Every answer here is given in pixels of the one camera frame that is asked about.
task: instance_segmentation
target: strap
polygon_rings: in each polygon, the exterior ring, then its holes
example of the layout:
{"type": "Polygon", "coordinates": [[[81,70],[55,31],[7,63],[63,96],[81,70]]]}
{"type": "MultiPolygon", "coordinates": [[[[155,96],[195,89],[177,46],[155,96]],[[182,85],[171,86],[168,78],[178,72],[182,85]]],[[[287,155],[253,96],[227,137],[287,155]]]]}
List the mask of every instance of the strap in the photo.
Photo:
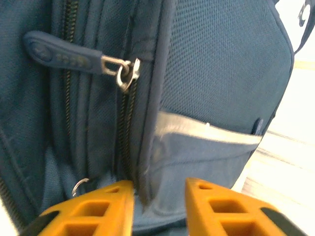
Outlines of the strap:
{"type": "Polygon", "coordinates": [[[305,0],[305,3],[303,4],[300,13],[299,13],[299,25],[300,27],[302,27],[304,25],[305,20],[302,19],[302,15],[304,13],[304,10],[306,8],[307,5],[310,5],[310,17],[309,20],[307,21],[306,27],[305,27],[305,31],[304,34],[302,36],[301,39],[301,43],[299,48],[294,52],[294,54],[297,54],[304,46],[304,44],[306,43],[306,41],[308,40],[308,38],[311,35],[311,32],[314,28],[315,25],[315,0],[305,0]]]}

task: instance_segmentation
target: blue backpack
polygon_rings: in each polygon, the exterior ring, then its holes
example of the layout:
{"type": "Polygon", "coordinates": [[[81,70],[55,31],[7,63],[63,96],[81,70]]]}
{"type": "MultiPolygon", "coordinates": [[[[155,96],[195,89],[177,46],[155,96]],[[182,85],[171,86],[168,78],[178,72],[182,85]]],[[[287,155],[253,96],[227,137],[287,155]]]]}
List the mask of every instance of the blue backpack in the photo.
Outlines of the blue backpack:
{"type": "Polygon", "coordinates": [[[288,84],[276,2],[2,0],[0,193],[17,228],[131,179],[134,235],[187,234],[185,178],[231,188],[288,84]]]}

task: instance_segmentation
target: zipper pull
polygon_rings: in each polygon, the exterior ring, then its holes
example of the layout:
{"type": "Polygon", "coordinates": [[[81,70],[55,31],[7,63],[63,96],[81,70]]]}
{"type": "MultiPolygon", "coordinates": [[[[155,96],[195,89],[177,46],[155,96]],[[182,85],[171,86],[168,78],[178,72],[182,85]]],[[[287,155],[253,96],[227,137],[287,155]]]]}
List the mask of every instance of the zipper pull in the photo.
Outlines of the zipper pull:
{"type": "Polygon", "coordinates": [[[128,93],[132,81],[139,78],[140,63],[103,55],[101,51],[66,42],[51,34],[30,31],[23,37],[29,55],[42,65],[92,74],[116,76],[116,83],[123,93],[128,93]],[[117,71],[107,64],[118,65],[117,71]]]}

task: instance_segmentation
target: orange plastic grip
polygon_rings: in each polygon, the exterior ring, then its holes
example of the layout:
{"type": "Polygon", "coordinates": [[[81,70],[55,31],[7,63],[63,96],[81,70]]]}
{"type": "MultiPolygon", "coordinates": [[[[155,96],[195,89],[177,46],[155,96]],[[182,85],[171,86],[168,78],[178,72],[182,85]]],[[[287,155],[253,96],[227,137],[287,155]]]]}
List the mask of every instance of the orange plastic grip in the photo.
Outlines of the orange plastic grip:
{"type": "Polygon", "coordinates": [[[42,215],[59,211],[39,236],[130,236],[133,218],[131,181],[120,181],[66,202],[42,215]]]}
{"type": "Polygon", "coordinates": [[[284,236],[262,207],[272,205],[204,180],[188,178],[185,189],[190,236],[284,236]]]}

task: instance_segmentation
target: mesh pocket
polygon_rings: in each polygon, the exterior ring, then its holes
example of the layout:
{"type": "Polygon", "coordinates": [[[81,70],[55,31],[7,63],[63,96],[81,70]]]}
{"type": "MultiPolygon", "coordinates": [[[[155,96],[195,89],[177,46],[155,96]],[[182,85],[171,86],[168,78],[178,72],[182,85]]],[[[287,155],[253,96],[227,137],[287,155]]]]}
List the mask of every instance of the mesh pocket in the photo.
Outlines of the mesh pocket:
{"type": "Polygon", "coordinates": [[[265,0],[179,0],[161,110],[247,134],[257,118],[265,127],[292,64],[270,7],[265,0]]]}

